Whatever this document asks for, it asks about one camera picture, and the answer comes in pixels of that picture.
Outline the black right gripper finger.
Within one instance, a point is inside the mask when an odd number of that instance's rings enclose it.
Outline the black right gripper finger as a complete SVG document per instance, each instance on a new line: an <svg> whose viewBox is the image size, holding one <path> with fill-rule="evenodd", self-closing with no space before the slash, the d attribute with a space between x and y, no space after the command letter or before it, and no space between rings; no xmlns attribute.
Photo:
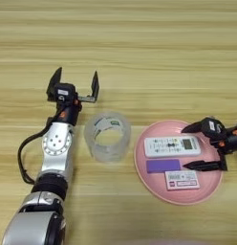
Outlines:
<svg viewBox="0 0 237 245"><path fill-rule="evenodd" d="M186 126L182 133L198 133L202 131L202 122L194 122Z"/></svg>
<svg viewBox="0 0 237 245"><path fill-rule="evenodd" d="M208 156L209 161L195 160L183 164L183 167L196 171L227 171L226 153L221 149L205 151L204 156Z"/></svg>

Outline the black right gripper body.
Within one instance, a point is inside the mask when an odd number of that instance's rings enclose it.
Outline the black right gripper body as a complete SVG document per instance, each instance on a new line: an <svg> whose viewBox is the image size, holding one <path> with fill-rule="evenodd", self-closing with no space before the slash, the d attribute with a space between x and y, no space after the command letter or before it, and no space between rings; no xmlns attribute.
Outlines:
<svg viewBox="0 0 237 245"><path fill-rule="evenodd" d="M217 143L217 146L223 154L237 151L237 124L226 129L226 135Z"/></svg>

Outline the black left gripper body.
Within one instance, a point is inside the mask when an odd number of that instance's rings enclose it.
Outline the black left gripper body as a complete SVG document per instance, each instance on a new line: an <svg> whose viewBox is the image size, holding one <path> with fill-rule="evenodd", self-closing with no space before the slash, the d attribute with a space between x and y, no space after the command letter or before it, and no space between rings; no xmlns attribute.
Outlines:
<svg viewBox="0 0 237 245"><path fill-rule="evenodd" d="M81 102L77 98L71 101L58 100L56 102L56 113L48 118L48 123L68 123L75 126L81 109Z"/></svg>

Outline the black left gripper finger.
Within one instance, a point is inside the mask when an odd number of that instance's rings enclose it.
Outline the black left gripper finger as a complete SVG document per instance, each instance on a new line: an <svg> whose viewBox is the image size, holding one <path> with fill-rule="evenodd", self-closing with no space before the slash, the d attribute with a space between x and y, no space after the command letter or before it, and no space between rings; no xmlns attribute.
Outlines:
<svg viewBox="0 0 237 245"><path fill-rule="evenodd" d="M62 68L59 67L53 74L50 79L46 94L48 97L48 101L54 101L54 86L58 84L61 80Z"/></svg>
<svg viewBox="0 0 237 245"><path fill-rule="evenodd" d="M94 73L92 84L91 84L92 94L86 97L79 96L78 99L82 102L90 102L95 103L98 98L99 92L99 81L98 81L98 74L97 72Z"/></svg>

